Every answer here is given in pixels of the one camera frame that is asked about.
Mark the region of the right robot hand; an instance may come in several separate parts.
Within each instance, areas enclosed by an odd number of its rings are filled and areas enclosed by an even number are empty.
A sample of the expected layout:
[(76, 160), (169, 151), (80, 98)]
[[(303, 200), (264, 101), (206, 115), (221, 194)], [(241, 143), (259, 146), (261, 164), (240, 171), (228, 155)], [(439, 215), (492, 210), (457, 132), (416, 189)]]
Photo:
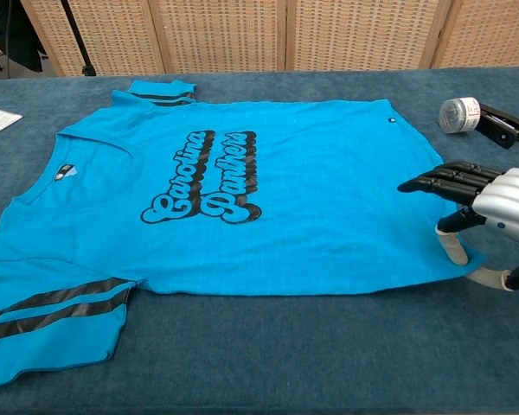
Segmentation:
[(500, 171), (466, 161), (448, 162), (397, 189), (401, 193), (434, 194), (461, 206), (435, 227), (441, 247), (456, 265), (468, 264), (458, 236), (466, 229), (487, 226), (519, 243), (519, 168)]

